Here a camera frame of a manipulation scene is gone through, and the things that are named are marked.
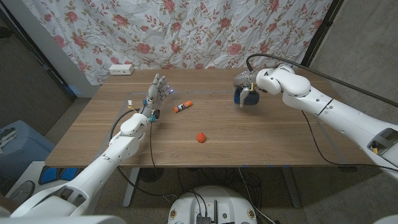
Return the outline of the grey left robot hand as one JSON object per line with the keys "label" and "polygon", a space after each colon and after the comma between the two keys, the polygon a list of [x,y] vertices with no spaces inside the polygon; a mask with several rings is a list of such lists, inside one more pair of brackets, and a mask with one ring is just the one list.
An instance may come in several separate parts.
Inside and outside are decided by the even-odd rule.
{"label": "grey left robot hand", "polygon": [[149,86],[147,96],[143,101],[143,107],[139,110],[139,113],[146,116],[149,121],[158,119],[163,101],[173,92],[166,76],[161,76],[157,73]]}

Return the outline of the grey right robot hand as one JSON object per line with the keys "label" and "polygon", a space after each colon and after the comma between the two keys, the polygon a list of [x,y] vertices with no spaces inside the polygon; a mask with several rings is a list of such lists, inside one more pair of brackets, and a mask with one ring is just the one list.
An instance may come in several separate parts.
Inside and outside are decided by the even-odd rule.
{"label": "grey right robot hand", "polygon": [[234,103],[242,108],[244,105],[256,105],[259,102],[259,93],[256,91],[255,74],[246,70],[233,79]]}

